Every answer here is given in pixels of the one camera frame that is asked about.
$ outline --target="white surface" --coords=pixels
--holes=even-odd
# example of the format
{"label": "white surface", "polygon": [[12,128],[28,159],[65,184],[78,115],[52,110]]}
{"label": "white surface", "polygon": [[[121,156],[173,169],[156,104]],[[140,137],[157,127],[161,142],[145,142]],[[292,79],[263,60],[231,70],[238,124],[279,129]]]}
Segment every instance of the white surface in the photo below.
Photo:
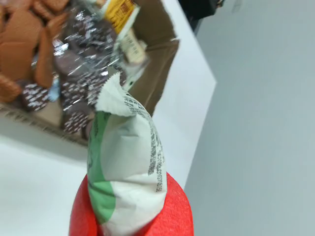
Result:
{"label": "white surface", "polygon": [[[176,0],[165,0],[181,39],[154,121],[168,172],[184,187],[215,88],[213,75]],[[67,235],[87,151],[0,118],[0,234]]]}
{"label": "white surface", "polygon": [[185,187],[196,236],[315,235],[315,1],[233,1],[197,39],[218,85]]}
{"label": "white surface", "polygon": [[153,120],[167,171],[184,188],[216,81],[176,0],[164,0],[181,44]]}

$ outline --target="green stripe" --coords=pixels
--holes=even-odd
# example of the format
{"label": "green stripe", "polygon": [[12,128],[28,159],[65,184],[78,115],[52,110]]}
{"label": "green stripe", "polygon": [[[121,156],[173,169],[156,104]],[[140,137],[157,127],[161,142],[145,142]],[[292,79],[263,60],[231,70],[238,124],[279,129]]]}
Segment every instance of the green stripe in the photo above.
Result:
{"label": "green stripe", "polygon": [[100,161],[103,135],[109,117],[110,114],[105,112],[96,113],[89,140],[89,195],[94,213],[100,224],[107,222],[111,218],[116,205],[113,187],[109,181],[105,180]]}

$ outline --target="cracker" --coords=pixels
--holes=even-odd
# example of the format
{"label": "cracker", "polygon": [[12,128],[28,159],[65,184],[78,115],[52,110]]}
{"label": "cracker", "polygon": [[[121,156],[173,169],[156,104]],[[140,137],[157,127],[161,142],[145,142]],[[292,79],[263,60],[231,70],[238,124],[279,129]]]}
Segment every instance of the cracker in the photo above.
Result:
{"label": "cracker", "polygon": [[14,81],[30,78],[33,58],[33,48],[30,44],[25,42],[2,43],[0,58],[3,75]]}
{"label": "cracker", "polygon": [[0,74],[0,102],[12,102],[22,93],[21,87],[3,74]]}
{"label": "cracker", "polygon": [[69,14],[68,13],[63,13],[59,16],[56,16],[54,19],[50,20],[47,23],[47,28],[49,30],[49,34],[52,38],[55,38],[59,35],[61,32],[64,23],[68,19]]}
{"label": "cracker", "polygon": [[69,0],[41,0],[47,7],[54,12],[60,12],[65,8]]}
{"label": "cracker", "polygon": [[33,11],[48,21],[55,17],[55,15],[40,0],[34,0]]}
{"label": "cracker", "polygon": [[53,47],[46,28],[44,28],[40,34],[38,60],[34,79],[44,88],[50,88],[53,83]]}
{"label": "cracker", "polygon": [[42,27],[39,18],[29,11],[19,9],[12,14],[5,26],[3,42],[27,42],[35,48]]}

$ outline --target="black object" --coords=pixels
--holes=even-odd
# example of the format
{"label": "black object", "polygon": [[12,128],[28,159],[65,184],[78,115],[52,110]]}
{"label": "black object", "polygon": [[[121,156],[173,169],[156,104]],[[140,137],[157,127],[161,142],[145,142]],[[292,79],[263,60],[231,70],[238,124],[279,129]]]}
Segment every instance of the black object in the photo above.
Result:
{"label": "black object", "polygon": [[224,0],[179,0],[179,3],[192,30],[196,31],[199,20],[214,15],[217,8],[223,6]]}

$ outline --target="yellow label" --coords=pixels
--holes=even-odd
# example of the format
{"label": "yellow label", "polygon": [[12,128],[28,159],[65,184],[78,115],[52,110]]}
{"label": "yellow label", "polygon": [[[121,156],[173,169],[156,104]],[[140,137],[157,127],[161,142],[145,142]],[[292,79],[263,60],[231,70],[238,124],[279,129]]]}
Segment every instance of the yellow label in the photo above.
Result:
{"label": "yellow label", "polygon": [[133,0],[111,0],[104,18],[113,24],[116,33],[119,34],[135,8]]}

